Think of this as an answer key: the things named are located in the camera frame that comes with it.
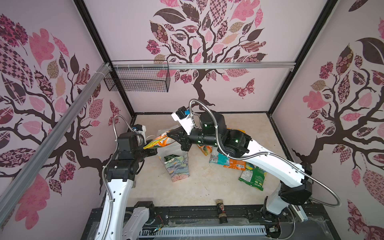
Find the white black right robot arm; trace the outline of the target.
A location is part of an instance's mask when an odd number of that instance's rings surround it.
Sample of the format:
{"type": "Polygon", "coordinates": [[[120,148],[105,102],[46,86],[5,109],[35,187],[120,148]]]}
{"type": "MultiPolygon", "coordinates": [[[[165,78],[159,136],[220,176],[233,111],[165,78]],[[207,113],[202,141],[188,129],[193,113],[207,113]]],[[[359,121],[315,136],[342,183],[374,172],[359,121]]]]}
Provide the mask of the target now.
{"type": "Polygon", "coordinates": [[[229,129],[222,114],[202,113],[200,127],[195,126],[194,117],[184,107],[171,116],[180,127],[168,132],[167,136],[178,142],[183,151],[189,151],[191,145],[216,147],[230,159],[249,163],[281,181],[264,202],[265,214],[279,215],[289,205],[303,205],[312,196],[312,184],[305,175],[305,167],[281,159],[242,131],[229,129]]]}

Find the Fox's fruits candy bag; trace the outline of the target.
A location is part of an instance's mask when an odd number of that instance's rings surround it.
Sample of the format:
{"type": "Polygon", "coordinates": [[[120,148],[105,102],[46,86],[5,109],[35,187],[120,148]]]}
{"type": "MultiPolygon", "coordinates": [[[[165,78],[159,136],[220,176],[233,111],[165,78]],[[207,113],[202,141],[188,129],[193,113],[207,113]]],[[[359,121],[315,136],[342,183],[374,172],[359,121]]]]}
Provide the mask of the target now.
{"type": "Polygon", "coordinates": [[[150,143],[145,145],[143,149],[146,150],[146,149],[163,148],[173,144],[174,142],[175,142],[174,139],[168,137],[168,132],[164,132],[158,137],[156,137],[154,140],[152,140],[150,143]]]}

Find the green Fox's mango tea bag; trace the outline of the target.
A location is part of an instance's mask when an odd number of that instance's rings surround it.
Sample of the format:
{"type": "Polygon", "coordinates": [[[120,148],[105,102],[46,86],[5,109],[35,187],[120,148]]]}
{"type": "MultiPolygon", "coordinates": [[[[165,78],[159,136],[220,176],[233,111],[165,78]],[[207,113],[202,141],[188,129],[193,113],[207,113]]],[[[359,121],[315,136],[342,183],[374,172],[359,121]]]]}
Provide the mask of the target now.
{"type": "Polygon", "coordinates": [[[179,157],[178,155],[168,155],[164,157],[164,163],[173,160],[174,158],[179,157]]]}

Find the floral paper bag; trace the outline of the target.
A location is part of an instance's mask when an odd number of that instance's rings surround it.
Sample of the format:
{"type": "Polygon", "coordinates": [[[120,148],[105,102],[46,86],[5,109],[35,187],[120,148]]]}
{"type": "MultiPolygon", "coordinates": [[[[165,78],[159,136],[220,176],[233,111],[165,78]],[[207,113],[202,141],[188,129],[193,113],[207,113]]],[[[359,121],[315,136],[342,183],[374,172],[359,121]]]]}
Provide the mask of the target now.
{"type": "MultiPolygon", "coordinates": [[[[171,129],[159,130],[157,133],[158,135],[156,137],[158,137],[164,132],[169,132],[170,130],[171,129]]],[[[182,151],[181,145],[178,142],[175,141],[169,146],[157,148],[157,151],[157,155],[163,163],[164,167],[166,168],[167,172],[169,173],[171,181],[173,183],[184,180],[190,176],[188,152],[182,151]],[[178,155],[179,157],[164,163],[164,157],[168,155],[178,155]]]]}

